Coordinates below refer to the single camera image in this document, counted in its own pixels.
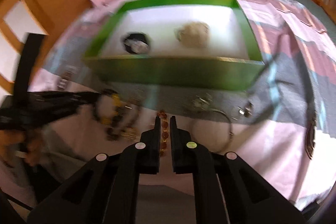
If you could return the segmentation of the person left hand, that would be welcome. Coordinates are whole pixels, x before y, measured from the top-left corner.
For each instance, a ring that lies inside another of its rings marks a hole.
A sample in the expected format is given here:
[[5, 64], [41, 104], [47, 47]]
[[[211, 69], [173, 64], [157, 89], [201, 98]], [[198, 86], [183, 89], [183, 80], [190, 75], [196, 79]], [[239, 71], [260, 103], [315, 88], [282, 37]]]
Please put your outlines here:
[[18, 151], [30, 166], [36, 166], [42, 156], [44, 140], [41, 129], [18, 131], [1, 130], [1, 161], [10, 167], [15, 166]]

